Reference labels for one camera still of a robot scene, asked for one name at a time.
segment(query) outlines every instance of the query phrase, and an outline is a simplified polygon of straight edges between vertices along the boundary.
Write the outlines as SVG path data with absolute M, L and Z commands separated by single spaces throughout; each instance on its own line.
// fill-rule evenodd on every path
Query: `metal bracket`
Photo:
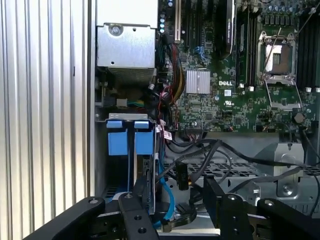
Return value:
M 287 143 L 279 143 L 275 152 L 274 152 L 274 161 L 275 162 L 287 162 L 294 163 L 299 162 L 303 164 L 304 151 L 302 145 L 299 143 L 292 144 L 290 150 L 288 149 Z M 279 166 L 274 170 L 274 175 L 281 175 L 288 170 L 296 168 L 296 166 L 286 167 Z M 277 181 L 277 190 L 276 194 L 279 197 L 294 197 L 298 194 L 298 180 L 299 177 L 303 176 L 303 170 L 299 171 L 296 174 L 292 174 L 283 179 Z

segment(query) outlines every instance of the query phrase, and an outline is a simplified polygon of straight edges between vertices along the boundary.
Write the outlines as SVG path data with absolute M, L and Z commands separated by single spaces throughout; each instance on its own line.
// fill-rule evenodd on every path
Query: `heatsink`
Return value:
M 210 94 L 210 71 L 187 70 L 185 92 L 187 94 Z

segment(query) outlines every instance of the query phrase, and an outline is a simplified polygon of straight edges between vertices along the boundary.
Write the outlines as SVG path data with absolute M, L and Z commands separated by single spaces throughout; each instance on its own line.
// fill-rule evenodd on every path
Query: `blue tab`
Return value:
M 135 121 L 134 128 L 135 129 L 148 129 L 149 128 L 149 121 Z
M 122 121 L 108 121 L 106 123 L 106 127 L 108 129 L 121 129 L 122 128 Z
M 135 152 L 137 155 L 154 153 L 154 131 L 135 133 Z
M 108 133 L 108 146 L 110 156 L 128 155 L 128 132 Z

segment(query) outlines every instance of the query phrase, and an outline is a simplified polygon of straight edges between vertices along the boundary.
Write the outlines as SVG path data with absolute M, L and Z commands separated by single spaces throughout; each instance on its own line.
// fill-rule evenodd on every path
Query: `black plastic bracket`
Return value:
M 128 240 L 159 239 L 147 211 L 142 207 L 136 196 L 125 193 L 119 197 L 118 201 Z
M 88 233 L 91 221 L 104 211 L 105 205 L 103 198 L 86 197 L 24 240 L 82 239 Z

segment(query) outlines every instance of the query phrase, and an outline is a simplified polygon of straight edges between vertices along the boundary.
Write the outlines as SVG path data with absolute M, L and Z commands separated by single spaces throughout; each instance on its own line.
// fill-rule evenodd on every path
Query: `cable connector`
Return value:
M 189 189 L 188 166 L 183 162 L 176 162 L 176 183 L 180 191 Z

